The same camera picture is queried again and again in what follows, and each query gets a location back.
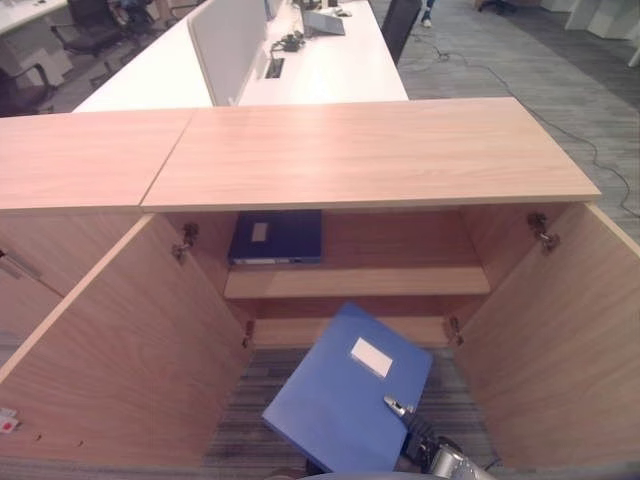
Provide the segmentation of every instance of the office desk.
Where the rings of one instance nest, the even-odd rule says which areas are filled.
[[[67,0],[21,0],[11,7],[0,4],[0,35],[67,5]]]
[[[210,107],[185,20],[149,45],[74,111]]]
[[[280,79],[257,79],[252,72],[239,104],[407,100],[368,2],[345,2],[344,8],[353,13],[344,19],[347,35],[311,39],[302,51],[286,54]],[[162,35],[75,111],[211,106],[187,28],[187,18],[195,13]],[[267,39],[261,50],[268,52],[271,44],[292,27],[300,28],[299,15],[297,8],[284,1],[277,17],[267,24]]]
[[[635,0],[576,0],[564,28],[631,40],[637,49],[627,64],[635,67],[640,63],[640,6]]]
[[[340,4],[353,16],[343,18],[346,35],[318,36],[285,58],[280,79],[247,82],[240,105],[347,103],[407,100],[398,70],[366,0]],[[268,30],[265,55],[273,42],[302,30],[300,12],[285,1]]]

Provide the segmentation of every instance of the black cable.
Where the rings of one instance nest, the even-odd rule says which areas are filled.
[[[482,468],[484,471],[488,472],[491,468],[495,467],[499,463],[500,463],[500,459],[496,457],[493,460],[491,460],[485,467],[482,467]]]
[[[416,35],[416,34],[412,34],[413,37],[417,38],[419,42],[425,43],[427,45],[429,45],[430,47],[432,47],[436,54],[438,55],[438,58],[431,62],[430,64],[428,64],[425,68],[420,69],[420,70],[413,70],[412,72],[420,72],[420,71],[426,71],[429,68],[431,68],[431,66],[435,63],[441,63],[441,62],[447,62],[451,59],[451,56],[457,56],[460,57],[462,59],[462,61],[464,62],[465,67],[467,68],[480,68],[483,70],[488,71],[489,73],[491,73],[494,78],[496,80],[498,80],[502,86],[504,87],[504,89],[513,97],[515,98],[520,105],[522,105],[525,109],[527,109],[527,111],[533,115],[534,117],[538,118],[539,120],[543,121],[544,123],[546,123],[547,125],[555,128],[556,130],[558,130],[559,132],[563,133],[564,135],[566,135],[569,138],[572,138],[574,140],[577,140],[579,142],[582,143],[586,143],[587,145],[589,145],[592,150],[593,150],[593,158],[591,159],[591,163],[596,166],[597,168],[599,168],[600,170],[605,170],[608,172],[613,173],[616,177],[618,177],[622,183],[624,184],[625,187],[625,194],[622,197],[622,200],[620,200],[620,202],[618,203],[618,207],[621,208],[622,210],[624,210],[625,212],[629,213],[630,215],[636,217],[636,218],[640,218],[640,213],[633,211],[632,209],[630,209],[629,207],[627,207],[626,202],[629,199],[629,196],[631,195],[631,185],[629,185],[629,182],[627,181],[627,179],[624,177],[624,175],[622,175],[620,172],[618,172],[615,168],[613,167],[609,167],[607,165],[603,165],[602,163],[600,163],[598,161],[598,147],[590,140],[580,137],[574,133],[571,133],[567,130],[565,130],[564,128],[556,125],[555,123],[553,123],[550,120],[547,120],[542,114],[538,113],[536,110],[534,110],[533,108],[531,108],[529,105],[527,105],[526,103],[524,103],[514,92],[513,90],[511,90],[511,87],[509,86],[509,84],[500,76],[498,75],[495,70],[493,70],[491,67],[488,67],[486,65],[474,65],[474,64],[470,64],[469,61],[467,60],[467,57],[465,57],[463,54],[458,53],[458,52],[442,52],[440,51],[440,49],[433,43],[431,42],[427,42],[426,40],[423,40],[423,38],[430,38],[427,35]]]

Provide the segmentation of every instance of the dark blue binder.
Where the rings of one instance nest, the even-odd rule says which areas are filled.
[[[229,249],[230,264],[319,263],[321,257],[320,210],[238,215]]]

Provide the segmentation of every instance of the open cabinet door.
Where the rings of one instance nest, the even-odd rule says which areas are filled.
[[[462,331],[455,359],[505,465],[640,458],[640,248],[573,205]]]
[[[162,215],[142,217],[0,369],[0,455],[199,464],[249,349]]]

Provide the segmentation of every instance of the person's leg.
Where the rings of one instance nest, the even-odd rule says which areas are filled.
[[[431,8],[433,7],[433,4],[435,2],[436,0],[427,0],[424,14],[422,15],[422,19],[420,20],[420,23],[422,23],[422,25],[425,27],[431,26]]]

